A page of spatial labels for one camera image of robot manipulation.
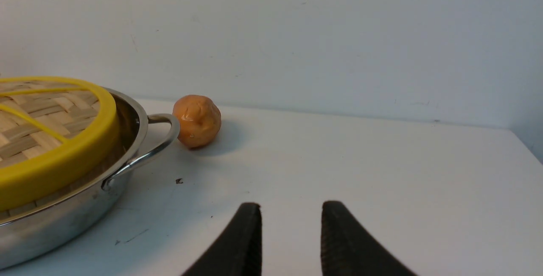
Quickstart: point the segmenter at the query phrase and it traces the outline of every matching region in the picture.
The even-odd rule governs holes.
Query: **white table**
[[[140,102],[149,114],[173,105]],[[178,276],[255,201],[263,274],[319,275],[321,205],[337,199],[419,275],[543,275],[543,166],[510,131],[221,112],[213,145],[171,146],[99,224],[0,274]],[[166,131],[153,126],[146,147]]]

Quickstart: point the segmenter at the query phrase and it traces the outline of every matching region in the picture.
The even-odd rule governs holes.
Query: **bamboo steamer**
[[[0,212],[58,193],[120,142],[113,97],[71,78],[0,79]]]

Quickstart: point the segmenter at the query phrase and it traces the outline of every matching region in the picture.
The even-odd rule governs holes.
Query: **metal handle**
[[[109,177],[104,179],[102,183],[102,189],[104,191],[107,191],[110,189],[110,184],[116,177],[119,177],[130,170],[134,170],[138,167],[141,167],[144,164],[147,164],[148,162],[151,162],[152,160],[157,158],[158,154],[163,149],[166,149],[179,135],[179,131],[180,131],[179,121],[177,120],[177,118],[175,118],[175,116],[171,114],[155,114],[155,115],[149,115],[147,116],[147,118],[149,119],[150,125],[153,123],[169,123],[171,127],[168,132],[168,135],[166,135],[164,141],[161,142],[158,146],[149,150],[147,153],[144,153],[140,156],[137,156],[128,160],[119,170],[115,171]]]

